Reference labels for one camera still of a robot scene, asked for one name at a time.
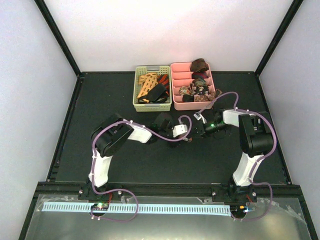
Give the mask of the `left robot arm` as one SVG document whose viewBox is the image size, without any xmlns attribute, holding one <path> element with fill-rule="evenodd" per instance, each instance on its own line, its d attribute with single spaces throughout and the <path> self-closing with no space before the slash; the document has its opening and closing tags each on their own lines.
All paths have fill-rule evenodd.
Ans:
<svg viewBox="0 0 320 240">
<path fill-rule="evenodd" d="M 157 139 L 177 143 L 188 141 L 192 130 L 192 120 L 182 115 L 174 122 L 171 115 L 162 112 L 153 123 L 143 125 L 127 120 L 119 114 L 110 116 L 102 122 L 91 135 L 92 163 L 88 175 L 92 185 L 89 193 L 97 200 L 103 199 L 108 192 L 105 185 L 113 156 L 126 141 L 152 144 Z"/>
</svg>

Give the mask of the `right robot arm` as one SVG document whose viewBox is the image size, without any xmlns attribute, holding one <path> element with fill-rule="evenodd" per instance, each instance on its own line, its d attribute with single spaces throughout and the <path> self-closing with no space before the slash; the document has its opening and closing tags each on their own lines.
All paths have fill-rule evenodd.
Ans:
<svg viewBox="0 0 320 240">
<path fill-rule="evenodd" d="M 199 111 L 194 117 L 198 121 L 192 130 L 194 137 L 209 137 L 231 126 L 238 128 L 242 154 L 237 169 L 228 181 L 226 191 L 230 200 L 240 201 L 252 192 L 254 176 L 261 162 L 273 154 L 277 146 L 277 137 L 269 113 L 220 109 L 214 112 L 212 120 L 205 119 Z"/>
</svg>

